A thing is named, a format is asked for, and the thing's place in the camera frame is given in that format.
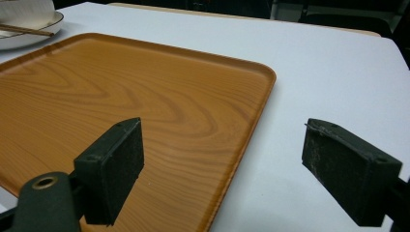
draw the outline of tabletop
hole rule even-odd
[[[391,40],[289,22],[93,3],[60,12],[64,25],[54,38],[0,51],[0,62],[96,32],[240,58],[275,71],[277,82],[212,231],[390,229],[387,217],[382,228],[358,227],[302,166],[302,149],[308,118],[333,122],[401,160],[400,178],[408,180],[410,72]]]

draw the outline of white table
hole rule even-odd
[[[0,63],[98,32],[251,60],[277,73],[213,231],[389,231],[387,217],[382,228],[358,227],[302,166],[301,156],[304,123],[322,119],[401,160],[400,178],[408,180],[410,72],[392,41],[296,23],[92,3],[60,12],[65,16],[60,33],[30,47],[0,51]]]

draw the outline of chopsticks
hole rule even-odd
[[[19,32],[19,33],[32,34],[32,35],[38,35],[38,36],[48,36],[48,37],[54,36],[54,33],[52,32],[39,31],[39,30],[30,29],[30,28],[17,27],[17,26],[11,26],[11,25],[6,25],[6,24],[0,24],[0,31]]]

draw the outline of wooden tray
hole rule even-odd
[[[276,80],[260,64],[99,34],[0,71],[0,185],[14,195],[141,117],[145,167],[108,228],[122,232],[208,230]]]

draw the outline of orange tray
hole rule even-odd
[[[0,185],[14,195],[141,117],[139,179],[115,226],[83,231],[209,230],[276,80],[260,64],[100,34],[0,71]]]

